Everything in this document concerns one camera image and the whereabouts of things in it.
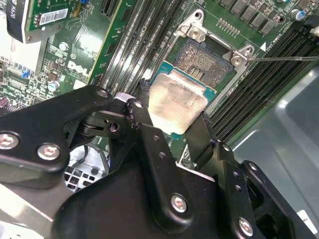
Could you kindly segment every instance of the ram slot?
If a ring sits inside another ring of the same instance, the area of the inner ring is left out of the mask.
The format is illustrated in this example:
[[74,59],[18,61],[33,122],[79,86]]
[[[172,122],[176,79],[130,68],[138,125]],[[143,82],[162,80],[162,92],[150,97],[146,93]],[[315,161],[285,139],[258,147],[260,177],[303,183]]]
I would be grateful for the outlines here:
[[118,83],[115,81],[114,76],[118,72],[118,69],[121,69],[123,65],[123,60],[127,54],[127,49],[133,38],[133,35],[139,25],[139,22],[143,16],[144,10],[146,8],[148,1],[147,0],[138,0],[132,16],[127,24],[127,29],[124,35],[121,37],[121,40],[118,44],[118,47],[114,53],[114,56],[108,66],[108,69],[103,74],[102,77],[102,87],[106,89],[109,86],[116,86]]

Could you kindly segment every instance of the black connector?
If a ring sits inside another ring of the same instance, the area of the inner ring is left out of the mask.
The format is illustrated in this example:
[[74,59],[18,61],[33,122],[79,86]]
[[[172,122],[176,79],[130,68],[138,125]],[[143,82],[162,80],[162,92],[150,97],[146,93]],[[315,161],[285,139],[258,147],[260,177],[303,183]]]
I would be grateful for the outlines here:
[[119,0],[104,0],[101,6],[101,14],[111,17],[116,9]]

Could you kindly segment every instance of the screw head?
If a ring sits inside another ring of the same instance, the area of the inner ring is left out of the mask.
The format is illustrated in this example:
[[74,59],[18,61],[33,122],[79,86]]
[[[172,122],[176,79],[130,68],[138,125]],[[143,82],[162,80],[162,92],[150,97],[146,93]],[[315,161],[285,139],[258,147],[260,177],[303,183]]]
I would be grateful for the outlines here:
[[38,148],[37,154],[44,160],[54,160],[60,156],[60,150],[56,145],[47,143]]
[[240,218],[238,220],[238,223],[239,223],[239,227],[240,229],[242,230],[242,232],[249,236],[249,237],[252,237],[254,232],[253,232],[253,228],[251,227],[251,225],[249,224],[249,222],[244,219],[244,218]]
[[135,101],[134,105],[136,105],[139,108],[143,108],[143,104],[141,102],[139,102],[139,101]]
[[98,90],[98,95],[103,97],[103,98],[107,98],[108,97],[108,93],[104,90]]
[[190,37],[194,40],[198,39],[200,37],[199,35],[199,29],[197,29],[196,27],[194,27],[190,33],[189,33]]
[[240,56],[235,56],[231,62],[233,63],[234,66],[240,66],[243,60],[241,59]]
[[19,144],[19,139],[12,133],[0,134],[0,149],[12,149]]
[[254,171],[257,171],[257,168],[256,168],[256,166],[255,166],[253,163],[249,163],[249,166],[250,166]]
[[173,195],[171,200],[170,200],[173,208],[178,211],[179,213],[184,213],[187,210],[187,203],[184,200],[184,198],[182,198],[179,195]]

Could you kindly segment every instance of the dimm slot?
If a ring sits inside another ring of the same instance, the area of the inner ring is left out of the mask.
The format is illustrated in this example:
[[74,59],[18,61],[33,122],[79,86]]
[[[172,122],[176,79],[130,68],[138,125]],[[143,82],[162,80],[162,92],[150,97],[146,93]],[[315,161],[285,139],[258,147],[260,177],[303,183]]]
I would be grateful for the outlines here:
[[[275,46],[267,53],[269,57],[318,54],[315,44],[298,31],[298,27],[288,30],[276,45],[278,47]],[[222,141],[229,140],[266,107],[268,101],[276,97],[307,64],[292,61],[258,63],[211,117],[218,138]]]

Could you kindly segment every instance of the black metal bracket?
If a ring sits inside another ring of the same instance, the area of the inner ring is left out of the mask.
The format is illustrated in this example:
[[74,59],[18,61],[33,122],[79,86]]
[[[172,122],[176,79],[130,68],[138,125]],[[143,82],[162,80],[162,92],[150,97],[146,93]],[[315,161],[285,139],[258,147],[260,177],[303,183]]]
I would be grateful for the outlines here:
[[[136,131],[137,152],[154,219],[164,231],[180,233],[191,225],[194,208],[164,134],[153,127],[149,112],[141,102],[128,100],[127,111],[131,128]],[[172,200],[176,198],[184,204],[181,208],[173,207]]]
[[[174,158],[162,131],[153,127],[147,108],[138,100],[124,103],[89,86],[1,117],[0,125],[0,132],[19,140],[14,148],[0,149],[1,183],[53,187],[62,178],[71,149],[94,136],[105,136],[113,141],[111,160],[118,167],[126,159],[141,164],[152,214],[160,228],[175,234],[191,225],[193,205]],[[58,154],[43,159],[37,150],[48,144]]]
[[[201,114],[187,130],[186,139],[198,170],[218,184],[220,237],[315,239],[261,169],[249,161],[236,162],[211,125]],[[117,171],[116,175],[125,174],[120,171],[126,165],[134,165],[132,179],[140,174],[136,168],[140,167],[142,187],[146,188],[143,194],[153,220],[165,235],[194,228],[198,231],[199,225],[193,224],[198,221],[194,208],[198,203],[192,201],[194,195],[187,190],[164,134],[153,126],[147,107],[134,98],[114,100],[94,86],[0,118],[0,183],[33,189],[53,187],[62,178],[69,151],[97,135],[110,138],[111,171]],[[196,188],[194,182],[187,184]]]
[[69,162],[69,146],[82,119],[112,101],[109,93],[88,86],[1,117],[0,133],[9,136],[2,143],[16,145],[0,149],[0,182],[39,189],[55,186]]
[[203,130],[207,127],[201,114],[186,139],[198,171],[218,183],[219,233],[225,238],[315,239],[262,170],[250,161],[240,165],[228,145]]

